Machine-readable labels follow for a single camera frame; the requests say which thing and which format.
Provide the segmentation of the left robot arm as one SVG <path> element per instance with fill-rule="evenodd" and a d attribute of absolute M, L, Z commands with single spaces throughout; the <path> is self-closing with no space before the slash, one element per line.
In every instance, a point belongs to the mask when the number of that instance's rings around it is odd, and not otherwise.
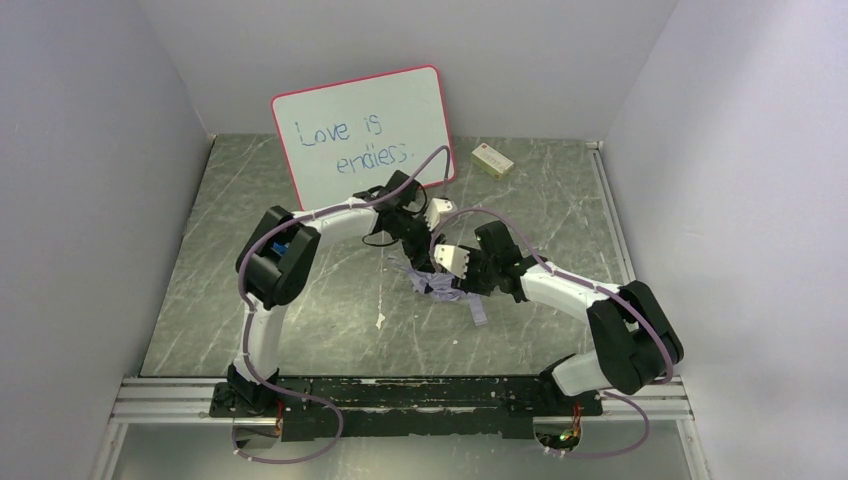
<path fill-rule="evenodd" d="M 433 272 L 428 253 L 432 232 L 453 206 L 429 197 L 419 182 L 395 171 L 386 185 L 322 209 L 267 210 L 236 263 L 245 320 L 227 373 L 234 394 L 253 410 L 277 399 L 272 387 L 279 378 L 277 350 L 285 312 L 304 290 L 320 249 L 385 233 L 401 244 L 413 269 Z"/>

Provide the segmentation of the white and black folding umbrella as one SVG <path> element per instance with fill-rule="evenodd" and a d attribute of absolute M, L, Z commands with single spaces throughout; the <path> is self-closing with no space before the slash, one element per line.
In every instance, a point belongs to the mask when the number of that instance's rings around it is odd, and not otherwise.
<path fill-rule="evenodd" d="M 488 324 L 481 297 L 467 293 L 452 285 L 455 277 L 449 273 L 429 273 L 414 269 L 408 261 L 388 256 L 390 266 L 403 272 L 411 281 L 412 289 L 419 294 L 428 295 L 437 302 L 466 301 L 471 311 L 474 325 L 482 327 Z"/>

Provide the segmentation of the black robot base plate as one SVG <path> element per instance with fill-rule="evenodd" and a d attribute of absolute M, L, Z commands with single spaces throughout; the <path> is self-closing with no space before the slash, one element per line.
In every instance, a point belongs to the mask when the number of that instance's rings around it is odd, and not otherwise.
<path fill-rule="evenodd" d="M 271 379 L 277 391 L 229 376 L 215 385 L 209 416 L 244 426 L 280 421 L 281 441 L 294 442 L 335 435 L 532 439 L 537 418 L 603 412 L 598 392 L 569 397 L 539 375 Z"/>

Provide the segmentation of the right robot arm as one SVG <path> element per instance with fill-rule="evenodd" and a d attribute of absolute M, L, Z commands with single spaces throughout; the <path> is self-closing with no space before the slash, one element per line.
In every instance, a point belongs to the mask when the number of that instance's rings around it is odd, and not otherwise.
<path fill-rule="evenodd" d="M 495 290 L 584 322 L 593 350 L 555 361 L 542 373 L 565 396 L 603 389 L 633 394 L 669 372 L 684 348 L 650 287 L 595 282 L 566 272 L 539 255 L 521 252 L 507 226 L 489 222 L 475 231 L 476 247 L 440 245 L 437 263 L 456 288 L 489 296 Z"/>

